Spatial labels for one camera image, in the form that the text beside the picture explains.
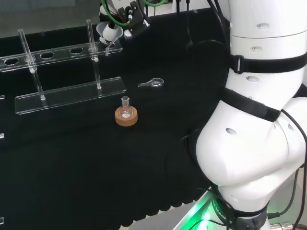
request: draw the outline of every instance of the cork flask stand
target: cork flask stand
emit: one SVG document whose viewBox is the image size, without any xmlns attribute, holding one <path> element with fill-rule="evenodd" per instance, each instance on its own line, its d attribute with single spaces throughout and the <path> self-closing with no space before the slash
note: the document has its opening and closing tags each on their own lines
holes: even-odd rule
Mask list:
<svg viewBox="0 0 307 230">
<path fill-rule="evenodd" d="M 131 108 L 133 110 L 133 113 L 128 118 L 124 118 L 119 113 L 120 107 L 115 111 L 115 120 L 117 124 L 119 124 L 120 126 L 129 127 L 134 125 L 138 121 L 138 111 L 133 106 L 131 106 Z"/>
<path fill-rule="evenodd" d="M 115 111 L 116 123 L 120 126 L 129 127 L 138 121 L 138 111 L 130 106 L 130 98 L 124 96 L 121 98 L 122 106 Z"/>
</svg>

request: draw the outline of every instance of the hole in rack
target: hole in rack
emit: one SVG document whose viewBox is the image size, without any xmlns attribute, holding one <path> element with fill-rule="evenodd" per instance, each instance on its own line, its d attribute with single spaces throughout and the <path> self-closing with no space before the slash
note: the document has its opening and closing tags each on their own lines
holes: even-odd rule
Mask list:
<svg viewBox="0 0 307 230">
<path fill-rule="evenodd" d="M 72 54 L 80 54 L 83 52 L 83 49 L 82 48 L 74 48 L 74 49 L 71 49 L 70 52 Z"/>
<path fill-rule="evenodd" d="M 40 55 L 40 57 L 41 57 L 42 59 L 45 59 L 45 60 L 50 59 L 50 58 L 52 58 L 53 56 L 54 56 L 54 53 L 52 53 L 52 52 L 43 53 L 43 54 Z"/>
<path fill-rule="evenodd" d="M 236 131 L 234 131 L 232 128 L 227 128 L 226 132 L 229 133 L 230 135 L 236 135 Z"/>
<path fill-rule="evenodd" d="M 7 66 L 15 65 L 18 62 L 18 58 L 11 58 L 4 61 L 4 64 Z"/>
</svg>

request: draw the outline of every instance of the white floor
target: white floor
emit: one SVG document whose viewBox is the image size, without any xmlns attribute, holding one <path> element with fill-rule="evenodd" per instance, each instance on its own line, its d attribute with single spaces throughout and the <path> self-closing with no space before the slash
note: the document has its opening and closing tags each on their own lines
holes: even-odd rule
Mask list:
<svg viewBox="0 0 307 230">
<path fill-rule="evenodd" d="M 172 3 L 164 4 L 155 8 L 155 15 L 162 15 L 172 12 Z M 148 7 L 148 15 L 153 16 L 154 7 Z"/>
</svg>

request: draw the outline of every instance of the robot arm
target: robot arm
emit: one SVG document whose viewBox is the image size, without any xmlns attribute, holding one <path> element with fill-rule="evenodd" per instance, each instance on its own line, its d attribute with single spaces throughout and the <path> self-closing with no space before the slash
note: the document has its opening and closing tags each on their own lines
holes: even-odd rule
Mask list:
<svg viewBox="0 0 307 230">
<path fill-rule="evenodd" d="M 257 64 L 305 55 L 307 15 L 303 9 L 307 1 L 229 0 L 229 5 L 231 55 L 237 58 L 237 66 L 229 70 L 225 87 L 250 106 L 284 109 L 306 133 L 307 98 L 292 99 L 302 84 L 305 67 L 287 72 L 248 71 L 245 60 Z M 244 216 L 246 226 L 250 219 L 261 222 L 261 230 L 268 230 L 268 221 L 254 216 L 265 212 L 275 191 L 304 164 L 306 143 L 284 113 L 272 122 L 239 107 L 229 100 L 219 102 L 198 138 L 197 160 L 223 199 Z M 215 208 L 212 205 L 211 219 L 221 221 Z M 210 225 L 209 229 L 225 229 Z"/>
<path fill-rule="evenodd" d="M 121 37 L 129 39 L 144 32 L 150 20 L 143 12 L 143 4 L 138 2 L 121 1 L 120 4 L 112 0 L 102 0 L 99 18 L 101 23 L 97 32 L 101 35 L 100 41 L 109 45 Z"/>
</svg>

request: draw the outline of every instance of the clear acrylic stand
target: clear acrylic stand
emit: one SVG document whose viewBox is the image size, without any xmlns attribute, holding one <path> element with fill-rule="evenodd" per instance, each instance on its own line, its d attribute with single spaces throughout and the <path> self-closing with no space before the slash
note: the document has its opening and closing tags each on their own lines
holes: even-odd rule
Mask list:
<svg viewBox="0 0 307 230">
<path fill-rule="evenodd" d="M 24 48 L 24 54 L 0 57 L 0 71 L 29 68 L 37 92 L 15 97 L 15 112 L 26 114 L 34 111 L 59 107 L 67 104 L 93 100 L 101 97 L 124 93 L 126 87 L 121 77 L 100 80 L 99 55 L 106 54 L 106 49 L 94 41 L 92 22 L 86 20 L 90 43 L 77 46 L 30 52 L 24 31 L 18 30 Z M 122 47 L 119 41 L 110 48 L 109 53 L 120 52 Z M 90 57 L 93 61 L 95 80 L 90 83 L 74 85 L 59 89 L 43 91 L 37 66 L 55 62 Z"/>
</svg>

